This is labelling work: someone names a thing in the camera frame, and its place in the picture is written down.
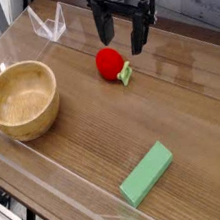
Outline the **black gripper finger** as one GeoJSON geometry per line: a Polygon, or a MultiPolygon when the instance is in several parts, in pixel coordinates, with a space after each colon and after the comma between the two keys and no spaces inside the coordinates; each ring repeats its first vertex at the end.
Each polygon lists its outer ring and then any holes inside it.
{"type": "Polygon", "coordinates": [[[95,0],[92,0],[91,6],[100,40],[105,46],[108,46],[115,35],[113,17],[105,4],[97,3],[95,0]]]}
{"type": "Polygon", "coordinates": [[[131,51],[133,55],[139,55],[142,52],[143,45],[147,42],[149,25],[144,15],[138,12],[133,14],[132,20],[131,51]]]}

